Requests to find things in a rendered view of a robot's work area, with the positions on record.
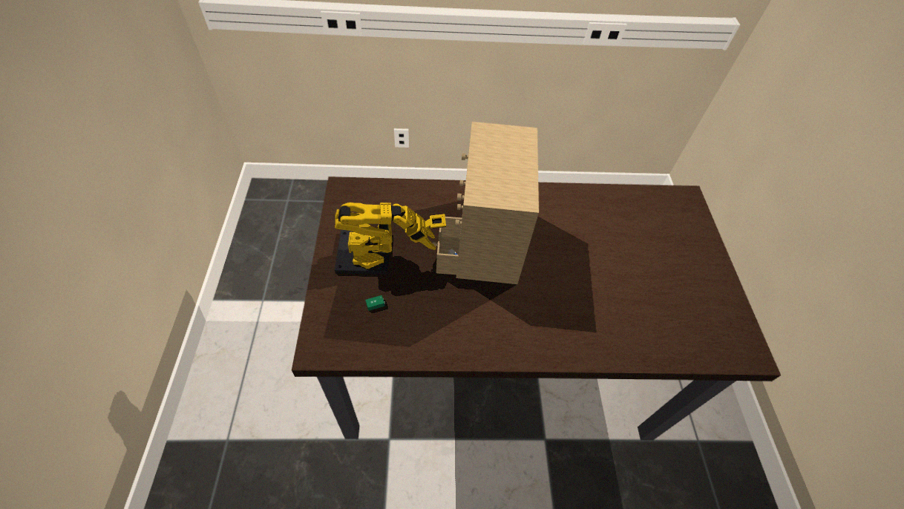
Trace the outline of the wooden chest of drawers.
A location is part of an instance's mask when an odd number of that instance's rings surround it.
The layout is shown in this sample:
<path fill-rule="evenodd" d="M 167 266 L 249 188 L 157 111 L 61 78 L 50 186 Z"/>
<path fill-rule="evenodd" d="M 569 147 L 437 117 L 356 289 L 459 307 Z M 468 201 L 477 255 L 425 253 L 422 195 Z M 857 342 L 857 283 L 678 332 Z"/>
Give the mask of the wooden chest of drawers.
<path fill-rule="evenodd" d="M 518 284 L 539 214 L 537 128 L 472 122 L 456 278 Z"/>

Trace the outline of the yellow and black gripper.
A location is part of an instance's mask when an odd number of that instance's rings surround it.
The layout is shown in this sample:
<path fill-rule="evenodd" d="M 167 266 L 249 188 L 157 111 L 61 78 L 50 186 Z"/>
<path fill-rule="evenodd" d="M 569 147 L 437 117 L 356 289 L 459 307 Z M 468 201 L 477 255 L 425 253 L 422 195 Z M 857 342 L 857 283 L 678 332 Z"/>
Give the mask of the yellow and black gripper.
<path fill-rule="evenodd" d="M 415 216 L 417 219 L 415 219 L 412 227 L 405 229 L 405 233 L 414 243 L 422 243 L 429 249 L 436 251 L 436 246 L 430 242 L 428 236 L 435 237 L 431 229 L 445 227 L 445 214 L 431 215 L 426 222 L 422 216 L 418 214 L 415 214 Z"/>

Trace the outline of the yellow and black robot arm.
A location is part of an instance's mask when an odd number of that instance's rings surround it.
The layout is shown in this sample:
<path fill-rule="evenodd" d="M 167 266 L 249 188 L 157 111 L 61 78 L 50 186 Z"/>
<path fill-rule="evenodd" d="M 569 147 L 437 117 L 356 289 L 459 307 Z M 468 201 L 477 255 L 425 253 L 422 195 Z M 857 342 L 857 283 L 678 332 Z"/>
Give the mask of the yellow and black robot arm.
<path fill-rule="evenodd" d="M 358 214 L 353 214 L 351 211 L 358 212 Z M 417 217 L 411 208 L 399 204 L 392 206 L 391 203 L 380 203 L 380 206 L 366 206 L 362 203 L 345 203 L 340 210 L 337 208 L 335 228 L 353 231 L 350 243 L 353 265 L 369 269 L 383 263 L 383 257 L 376 253 L 368 253 L 368 251 L 391 252 L 393 242 L 391 240 L 391 220 L 406 229 L 412 227 L 415 219 Z M 380 225 L 375 228 L 369 224 Z"/>

